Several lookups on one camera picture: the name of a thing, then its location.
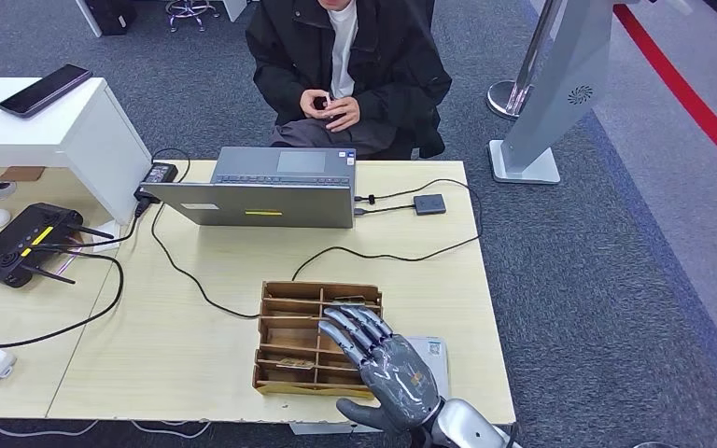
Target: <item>metal pole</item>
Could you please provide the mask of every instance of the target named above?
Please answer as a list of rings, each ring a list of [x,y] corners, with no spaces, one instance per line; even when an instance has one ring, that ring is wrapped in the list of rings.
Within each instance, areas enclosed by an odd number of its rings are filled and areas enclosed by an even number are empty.
[[[520,117],[521,110],[534,90],[531,81],[542,51],[542,44],[548,38],[551,29],[554,28],[556,14],[561,6],[562,0],[545,0],[540,19],[537,22],[531,43],[529,43],[527,55],[524,57],[524,64],[521,66],[521,71],[518,72],[518,78],[515,81],[499,81],[488,89],[487,106],[500,117],[504,119]]]

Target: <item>white shirt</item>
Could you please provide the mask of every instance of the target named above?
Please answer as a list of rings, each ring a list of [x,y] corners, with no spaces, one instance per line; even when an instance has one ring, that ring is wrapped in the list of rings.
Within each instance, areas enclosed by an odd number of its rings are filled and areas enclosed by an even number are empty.
[[[359,30],[356,0],[341,11],[329,11],[329,19],[336,32],[334,48],[331,51],[331,94],[339,99],[352,96],[355,85],[353,78],[347,74],[347,63],[350,61],[350,48]]]

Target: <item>yellow light on router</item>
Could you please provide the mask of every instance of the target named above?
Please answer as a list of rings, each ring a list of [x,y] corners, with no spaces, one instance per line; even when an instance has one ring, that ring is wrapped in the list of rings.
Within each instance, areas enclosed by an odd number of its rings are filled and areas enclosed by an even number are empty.
[[[47,228],[45,228],[45,229],[42,231],[42,233],[40,233],[39,235],[37,235],[37,237],[35,238],[35,240],[32,241],[32,244],[31,244],[31,245],[38,245],[38,244],[42,243],[42,240],[44,240],[45,237],[48,236],[48,234],[49,234],[50,231],[52,231],[52,230],[53,230],[52,227],[47,227]],[[24,250],[24,251],[21,253],[21,257],[25,257],[25,256],[29,255],[29,253],[31,253],[31,251],[32,251],[32,249],[26,247],[26,250]]]

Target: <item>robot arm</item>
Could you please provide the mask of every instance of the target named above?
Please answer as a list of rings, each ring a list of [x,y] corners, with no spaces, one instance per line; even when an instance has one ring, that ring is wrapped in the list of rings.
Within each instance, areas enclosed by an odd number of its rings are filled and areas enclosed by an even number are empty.
[[[462,399],[444,400],[432,372],[411,344],[392,331],[368,308],[343,305],[325,315],[342,327],[321,321],[328,334],[356,365],[361,379],[380,401],[380,408],[339,399],[337,409],[350,420],[401,433],[413,431],[419,446],[504,448],[505,440],[493,425]]]

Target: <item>black cable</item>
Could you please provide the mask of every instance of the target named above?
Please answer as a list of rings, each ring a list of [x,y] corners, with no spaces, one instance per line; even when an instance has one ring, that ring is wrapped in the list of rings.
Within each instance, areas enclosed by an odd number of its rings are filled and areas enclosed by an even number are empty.
[[[515,440],[518,438],[518,422],[513,422],[513,427],[510,428],[510,440],[507,441],[506,448],[513,448],[515,446]]]
[[[114,243],[121,243],[123,241],[127,241],[131,239],[131,237],[134,236],[136,223],[138,223],[138,219],[140,215],[138,214],[138,207],[136,207],[136,213],[137,216],[134,216],[133,221],[131,221],[131,229],[128,231],[128,234],[121,237],[121,238],[115,238],[113,240],[105,240],[101,241],[100,243],[81,243],[81,244],[70,244],[70,245],[63,245],[63,244],[45,244],[40,243],[39,245],[33,245],[31,248],[54,248],[54,249],[79,249],[83,247],[96,247],[98,245],[112,245]]]
[[[89,318],[84,319],[75,325],[71,325],[67,328],[60,329],[58,331],[54,331],[50,334],[46,334],[45,336],[39,336],[37,338],[28,339],[26,341],[20,341],[17,343],[0,343],[0,348],[11,348],[11,347],[18,347],[21,345],[28,345],[30,343],[39,343],[39,342],[45,341],[47,339],[59,336],[60,334],[64,334],[67,331],[71,331],[73,329],[83,327],[84,325],[87,325],[88,323],[92,322],[93,320],[99,319],[100,317],[102,317],[103,315],[105,315],[106,313],[108,313],[109,311],[114,309],[114,307],[117,306],[117,303],[120,302],[120,298],[122,297],[122,288],[125,285],[125,272],[122,270],[122,265],[120,264],[119,261],[117,261],[117,259],[114,259],[113,257],[105,256],[105,255],[87,254],[84,252],[72,252],[69,250],[57,249],[57,248],[53,248],[53,247],[37,247],[34,250],[56,252],[56,253],[60,253],[60,254],[76,255],[79,257],[85,257],[87,259],[107,259],[108,261],[111,261],[112,263],[114,263],[114,265],[117,266],[117,271],[119,271],[119,286],[117,287],[117,294],[114,296],[114,300],[111,301],[111,303],[109,303],[108,306],[103,311],[101,311],[100,313],[98,313],[96,315],[90,316]]]
[[[158,158],[159,154],[161,154],[163,152],[168,152],[168,151],[176,151],[176,152],[182,154],[183,156],[185,156],[186,160],[188,161],[188,168],[186,168],[186,172],[183,174],[183,178],[185,178],[185,176],[188,175],[188,170],[190,169],[190,154],[187,153],[186,151],[183,151],[182,149],[177,149],[176,147],[165,147],[164,149],[159,149],[159,150],[155,151],[155,154],[152,155],[152,158],[150,159],[150,163],[154,163],[155,160]],[[138,221],[138,219],[142,215],[144,215],[144,212],[147,211],[149,206],[150,206],[149,199],[142,199],[141,201],[139,201],[138,205],[135,208],[134,219],[131,222],[131,229],[128,231],[127,235],[125,235],[121,238],[114,238],[112,240],[101,241],[100,243],[86,243],[86,244],[74,244],[74,245],[72,245],[72,244],[71,245],[39,244],[39,245],[32,246],[32,248],[34,248],[34,247],[55,247],[55,248],[59,248],[59,249],[62,249],[62,248],[78,249],[78,248],[84,248],[84,247],[96,247],[98,245],[112,245],[114,243],[121,243],[123,241],[127,241],[127,240],[131,239],[131,237],[134,236],[134,231],[136,228],[136,221]]]
[[[431,254],[427,254],[427,255],[425,255],[425,256],[423,256],[423,257],[417,257],[417,258],[399,257],[399,256],[392,255],[392,254],[365,255],[365,254],[361,254],[361,253],[359,253],[359,252],[356,252],[356,251],[353,250],[353,249],[348,249],[347,247],[343,247],[343,246],[341,246],[341,245],[334,245],[334,246],[332,246],[332,247],[328,247],[328,248],[326,248],[326,249],[323,249],[323,250],[317,252],[316,254],[314,254],[314,256],[312,256],[312,257],[309,258],[307,261],[305,261],[301,266],[299,266],[298,269],[295,271],[295,274],[292,275],[292,281],[294,282],[295,279],[298,278],[298,274],[300,274],[301,271],[303,270],[303,268],[305,268],[309,263],[311,263],[312,261],[314,261],[314,260],[317,259],[318,257],[322,256],[323,254],[328,253],[328,252],[331,252],[332,250],[341,250],[341,251],[343,251],[343,252],[347,252],[347,253],[350,254],[350,255],[355,255],[356,257],[359,257],[359,258],[362,258],[362,259],[396,259],[396,260],[398,260],[398,261],[418,262],[418,261],[424,261],[424,260],[426,260],[426,259],[431,259],[431,258],[433,258],[433,257],[435,257],[435,256],[437,256],[437,255],[441,255],[441,254],[444,253],[444,252],[448,252],[448,251],[450,251],[450,250],[452,250],[452,249],[457,249],[458,247],[461,247],[462,245],[467,245],[468,243],[470,243],[470,242],[472,242],[472,241],[479,240],[480,237],[482,237],[482,235],[483,235],[483,230],[484,230],[484,229],[483,229],[482,199],[480,198],[479,194],[476,193],[476,191],[474,191],[473,189],[471,189],[471,187],[469,187],[467,184],[464,184],[464,183],[462,183],[462,182],[460,182],[460,181],[457,181],[457,180],[455,180],[455,179],[436,179],[436,180],[433,180],[433,181],[431,181],[431,182],[428,182],[428,184],[426,184],[424,187],[420,187],[420,188],[418,188],[418,189],[410,189],[410,190],[401,191],[401,192],[398,192],[398,193],[388,194],[388,195],[386,195],[386,196],[375,196],[374,198],[375,198],[375,199],[387,199],[387,198],[393,198],[393,197],[396,197],[396,196],[401,196],[401,195],[403,195],[403,194],[416,193],[416,192],[419,192],[419,191],[421,191],[421,190],[423,190],[423,189],[429,187],[430,185],[435,184],[436,182],[451,182],[451,183],[453,183],[453,184],[458,184],[458,185],[460,185],[461,187],[463,187],[464,189],[467,189],[467,190],[469,191],[469,194],[470,194],[471,196],[473,196],[473,198],[476,200],[476,202],[477,202],[477,235],[476,235],[476,236],[473,236],[472,238],[469,238],[468,240],[462,241],[462,242],[460,242],[460,243],[457,243],[457,244],[454,244],[454,245],[450,245],[450,246],[445,247],[445,248],[443,248],[443,249],[439,249],[439,250],[437,250],[437,251],[435,251],[435,252],[433,252],[433,253],[431,253]],[[359,201],[359,200],[361,200],[361,201],[368,201],[369,198],[361,198],[360,196],[357,196],[357,197],[356,197],[356,200],[357,200],[357,201]]]
[[[367,209],[365,209],[365,208],[354,208],[354,209],[353,209],[353,214],[354,214],[355,216],[357,216],[357,217],[361,217],[361,216],[369,215],[369,214],[372,214],[372,213],[391,212],[391,211],[394,211],[394,210],[404,210],[404,209],[406,209],[406,208],[416,208],[416,206],[411,203],[411,204],[408,204],[408,205],[400,205],[400,206],[398,206],[398,207],[376,208],[376,209],[373,209],[373,210],[367,210]]]
[[[439,178],[439,179],[431,180],[430,182],[423,185],[422,187],[419,187],[418,189],[407,189],[406,191],[398,191],[396,193],[387,194],[385,196],[375,196],[374,194],[371,194],[371,195],[367,196],[366,198],[363,196],[356,196],[355,200],[357,203],[360,203],[362,201],[370,201],[370,200],[376,201],[378,199],[396,198],[397,196],[402,196],[403,194],[418,193],[419,191],[426,189],[427,187],[429,187],[433,184],[436,184],[438,182],[451,182],[453,184],[458,184],[461,187],[465,187],[466,189],[471,191],[471,189],[469,188],[468,185],[466,185],[460,181],[457,181],[455,179]]]
[[[166,149],[161,149],[158,152],[156,152],[155,155],[152,156],[152,159],[153,159],[153,161],[155,161],[155,156],[157,156],[159,153],[161,153],[163,151],[169,151],[169,150],[174,150],[174,151],[179,152],[180,154],[183,154],[188,161],[188,166],[186,166],[185,173],[183,173],[183,175],[180,177],[180,180],[177,181],[177,183],[182,182],[183,180],[185,180],[185,178],[188,175],[188,172],[190,170],[190,154],[189,153],[187,153],[186,151],[183,151],[182,149],[168,147]],[[155,229],[156,226],[158,225],[158,218],[161,217],[161,212],[163,211],[164,206],[166,206],[166,204],[162,203],[161,206],[158,207],[158,212],[155,214],[155,217],[152,219],[152,226],[150,227],[149,232],[152,234],[152,238],[154,238],[155,241],[158,243],[158,245],[161,247],[161,249],[163,250],[163,253],[166,254],[166,259],[169,260],[169,263],[172,265],[172,268],[174,268],[175,271],[187,276],[194,284],[196,284],[196,287],[199,288],[199,292],[202,293],[202,297],[204,298],[204,301],[215,306],[219,310],[229,313],[230,315],[234,315],[236,317],[243,318],[243,319],[256,319],[256,318],[260,317],[260,315],[244,315],[243,313],[238,313],[238,312],[233,311],[227,307],[221,306],[221,305],[215,303],[214,301],[211,301],[210,298],[207,297],[207,293],[204,292],[204,287],[202,286],[202,283],[199,281],[199,279],[197,279],[195,276],[193,276],[188,271],[177,266],[177,264],[175,263],[175,260],[172,258],[172,254],[169,253],[169,249],[166,248],[166,246],[161,241],[161,238],[158,237],[158,233],[156,233],[156,229]]]

